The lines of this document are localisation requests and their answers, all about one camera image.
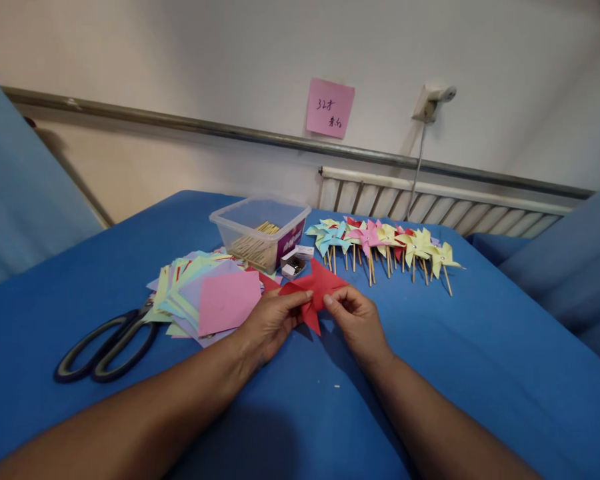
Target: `small box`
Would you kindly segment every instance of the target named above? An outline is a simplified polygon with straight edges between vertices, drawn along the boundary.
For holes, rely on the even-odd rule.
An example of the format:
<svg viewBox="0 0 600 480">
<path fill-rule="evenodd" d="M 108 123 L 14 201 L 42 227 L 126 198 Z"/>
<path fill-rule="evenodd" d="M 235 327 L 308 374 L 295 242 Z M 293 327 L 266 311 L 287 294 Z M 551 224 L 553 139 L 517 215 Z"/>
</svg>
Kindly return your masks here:
<svg viewBox="0 0 600 480">
<path fill-rule="evenodd" d="M 272 274 L 298 244 L 310 206 L 276 196 L 252 197 L 209 216 L 227 252 Z"/>
<path fill-rule="evenodd" d="M 280 259 L 282 265 L 282 276 L 289 281 L 295 280 L 305 269 L 307 263 L 297 255 L 297 249 L 293 249 Z"/>
<path fill-rule="evenodd" d="M 295 256 L 304 260 L 311 261 L 313 258 L 313 247 L 305 247 L 304 245 L 295 246 Z"/>
</svg>

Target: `cable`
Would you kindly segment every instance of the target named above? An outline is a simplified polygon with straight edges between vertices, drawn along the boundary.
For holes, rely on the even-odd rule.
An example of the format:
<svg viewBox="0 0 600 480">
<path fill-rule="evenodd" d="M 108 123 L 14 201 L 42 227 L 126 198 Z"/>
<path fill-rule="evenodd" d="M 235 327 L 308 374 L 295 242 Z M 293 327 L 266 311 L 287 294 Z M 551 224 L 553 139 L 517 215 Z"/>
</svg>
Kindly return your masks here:
<svg viewBox="0 0 600 480">
<path fill-rule="evenodd" d="M 411 195 L 409 196 L 409 208 L 407 208 L 407 221 L 411 215 L 411 207 L 413 206 L 413 194 L 415 192 L 415 184 L 418 182 L 418 174 L 420 173 L 420 164 L 422 163 L 422 152 L 425 148 L 425 132 L 427 131 L 427 124 L 422 124 L 422 137 L 420 137 L 420 156 L 418 156 L 418 165 L 415 168 L 415 177 L 413 178 L 413 184 L 411 186 Z"/>
</svg>

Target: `person's left hand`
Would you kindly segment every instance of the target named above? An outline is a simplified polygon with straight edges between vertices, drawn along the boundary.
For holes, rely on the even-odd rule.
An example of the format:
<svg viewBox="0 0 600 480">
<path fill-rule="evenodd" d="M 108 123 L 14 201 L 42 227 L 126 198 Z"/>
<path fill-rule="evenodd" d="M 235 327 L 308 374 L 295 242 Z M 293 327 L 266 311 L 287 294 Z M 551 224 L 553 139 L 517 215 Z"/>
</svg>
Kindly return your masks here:
<svg viewBox="0 0 600 480">
<path fill-rule="evenodd" d="M 280 350 L 291 330 L 301 321 L 300 306 L 310 301 L 313 292 L 278 295 L 280 289 L 266 292 L 245 322 L 236 331 L 254 347 L 259 363 L 270 361 Z"/>
</svg>

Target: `blue pinwheel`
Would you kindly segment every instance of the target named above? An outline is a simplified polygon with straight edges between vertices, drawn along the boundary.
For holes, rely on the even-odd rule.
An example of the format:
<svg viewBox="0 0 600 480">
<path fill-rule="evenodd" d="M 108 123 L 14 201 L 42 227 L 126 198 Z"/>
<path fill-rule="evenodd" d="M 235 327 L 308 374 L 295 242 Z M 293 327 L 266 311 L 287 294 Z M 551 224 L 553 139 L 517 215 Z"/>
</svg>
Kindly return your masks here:
<svg viewBox="0 0 600 480">
<path fill-rule="evenodd" d="M 319 229 L 319 235 L 322 235 L 322 240 L 316 245 L 318 247 L 318 251 L 320 255 L 324 257 L 325 254 L 329 252 L 329 247 L 331 247 L 331 253 L 329 254 L 329 268 L 331 268 L 331 257 L 333 257 L 333 268 L 332 272 L 336 273 L 335 267 L 335 248 L 342 247 L 342 252 L 345 255 L 345 266 L 347 270 L 349 270 L 349 258 L 347 256 L 347 250 L 352 245 L 350 240 L 345 240 L 345 230 L 347 228 L 347 224 L 345 222 L 340 222 L 332 225 L 331 227 L 327 227 Z"/>
</svg>

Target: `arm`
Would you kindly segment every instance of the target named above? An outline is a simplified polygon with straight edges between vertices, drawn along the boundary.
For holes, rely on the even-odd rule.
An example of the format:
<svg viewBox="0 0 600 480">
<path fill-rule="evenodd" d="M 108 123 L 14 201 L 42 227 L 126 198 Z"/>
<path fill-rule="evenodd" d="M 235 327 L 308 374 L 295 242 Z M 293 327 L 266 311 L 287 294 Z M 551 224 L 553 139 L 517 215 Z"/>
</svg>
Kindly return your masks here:
<svg viewBox="0 0 600 480">
<path fill-rule="evenodd" d="M 162 478 L 278 352 L 312 294 L 264 294 L 236 332 L 44 432 L 0 461 L 0 479 Z"/>
<path fill-rule="evenodd" d="M 394 355 L 371 300 L 353 287 L 344 287 L 332 297 L 326 295 L 325 305 L 425 478 L 539 478 L 512 450 Z"/>
</svg>

